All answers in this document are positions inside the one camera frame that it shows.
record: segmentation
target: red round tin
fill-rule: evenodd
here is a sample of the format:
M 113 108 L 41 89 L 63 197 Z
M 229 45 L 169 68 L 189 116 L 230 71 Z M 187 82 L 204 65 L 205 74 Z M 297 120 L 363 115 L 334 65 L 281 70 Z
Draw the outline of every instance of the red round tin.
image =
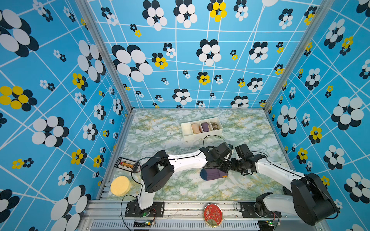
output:
M 212 227 L 217 227 L 222 222 L 222 211 L 216 204 L 208 204 L 203 211 L 204 221 Z

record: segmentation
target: black wire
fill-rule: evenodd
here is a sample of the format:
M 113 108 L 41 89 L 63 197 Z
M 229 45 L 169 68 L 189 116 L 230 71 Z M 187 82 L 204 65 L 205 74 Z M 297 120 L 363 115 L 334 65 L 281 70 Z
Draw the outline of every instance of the black wire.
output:
M 131 172 L 131 178 L 132 178 L 132 180 L 133 180 L 133 181 L 135 181 L 136 183 L 138 183 L 138 184 L 140 184 L 140 185 L 142 186 L 142 184 L 141 184 L 141 183 L 137 182 L 137 181 L 134 179 L 134 176 L 132 175 L 132 173 L 133 173 L 133 172 Z
M 122 221 L 123 221 L 123 223 L 125 224 L 126 228 L 127 228 L 129 231 L 132 231 L 132 230 L 131 230 L 131 229 L 129 229 L 129 227 L 126 225 L 125 221 L 123 220 L 123 216 L 122 216 L 122 202 L 123 202 L 123 199 L 124 199 L 125 197 L 127 197 L 127 196 L 132 196 L 133 198 L 136 198 L 136 197 L 134 197 L 133 195 L 129 195 L 129 194 L 125 195 L 125 196 L 122 198 L 122 201 L 121 201 L 121 207 L 120 207 L 120 210 L 121 210 L 121 218 L 122 218 Z
M 145 159 L 145 158 L 159 158 L 159 159 L 172 160 L 172 159 L 168 159 L 168 158 L 165 158 L 165 157 L 147 156 L 147 157 L 143 157 L 143 158 L 139 159 L 139 160 L 138 160 L 138 161 L 136 161 L 136 162 L 138 163 L 140 160 Z M 132 180 L 133 180 L 133 181 L 135 181 L 136 183 L 138 183 L 138 184 L 140 184 L 140 185 L 142 186 L 142 184 L 141 184 L 141 183 L 137 182 L 137 181 L 134 179 L 134 176 L 132 175 L 132 173 L 133 173 L 133 171 L 131 171 L 131 178 L 132 178 Z
M 279 224 L 279 221 L 280 221 L 280 217 L 279 217 L 279 219 L 277 220 L 277 223 L 276 223 L 275 228 L 274 228 L 274 230 L 273 230 L 273 231 L 275 231 L 276 227 L 277 227 L 277 226 L 278 226 L 278 224 Z
M 240 203 L 240 202 L 237 202 L 237 203 L 236 203 L 235 208 L 236 208 L 236 210 L 237 210 L 238 212 L 242 212 L 242 210 L 240 210 L 240 211 L 238 210 L 238 203 Z
M 250 152 L 247 152 L 246 154 L 251 153 L 251 152 L 259 152 L 259 151 L 250 151 Z M 269 157 L 266 153 L 263 153 L 263 152 L 259 152 L 259 153 L 262 153 L 262 154 L 264 154 L 265 156 Z
M 337 218 L 337 217 L 338 217 L 338 215 L 339 215 L 339 212 L 338 212 L 338 210 L 337 210 L 337 215 L 336 215 L 335 217 L 326 218 L 326 219 L 328 219 L 328 220 L 330 220 L 330 219 L 335 219 L 335 218 Z
M 218 136 L 218 135 L 207 135 L 206 137 L 204 137 L 202 147 L 204 147 L 204 140 L 205 140 L 208 136 Z

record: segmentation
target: vent grille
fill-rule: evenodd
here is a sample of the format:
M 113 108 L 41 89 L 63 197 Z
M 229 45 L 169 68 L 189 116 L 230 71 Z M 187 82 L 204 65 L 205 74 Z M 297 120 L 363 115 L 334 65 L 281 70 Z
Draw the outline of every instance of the vent grille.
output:
M 127 226 L 134 230 L 133 221 L 126 221 Z M 213 228 L 201 220 L 158 220 L 151 228 L 139 228 L 141 230 L 259 230 L 258 221 L 223 221 L 220 226 Z M 95 230 L 127 230 L 122 221 L 99 220 L 91 225 L 91 231 Z

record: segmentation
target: purple rolled sock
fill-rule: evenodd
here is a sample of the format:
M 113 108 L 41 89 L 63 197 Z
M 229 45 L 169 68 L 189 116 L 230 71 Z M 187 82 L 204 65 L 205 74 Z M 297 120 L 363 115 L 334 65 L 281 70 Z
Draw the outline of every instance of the purple rolled sock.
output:
M 227 173 L 218 169 L 202 169 L 200 175 L 203 180 L 215 180 L 228 176 Z
M 202 123 L 202 128 L 204 132 L 209 132 L 209 124 L 207 122 Z

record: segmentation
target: blue wallpaper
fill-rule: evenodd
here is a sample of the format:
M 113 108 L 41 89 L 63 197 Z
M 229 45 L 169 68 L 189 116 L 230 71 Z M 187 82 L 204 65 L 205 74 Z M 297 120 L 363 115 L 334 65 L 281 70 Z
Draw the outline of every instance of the blue wallpaper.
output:
M 0 4 L 0 230 L 75 230 L 127 114 L 74 1 Z
M 321 177 L 332 230 L 370 230 L 369 1 L 336 0 L 268 115 L 297 171 Z
M 88 3 L 134 107 L 261 108 L 321 0 Z

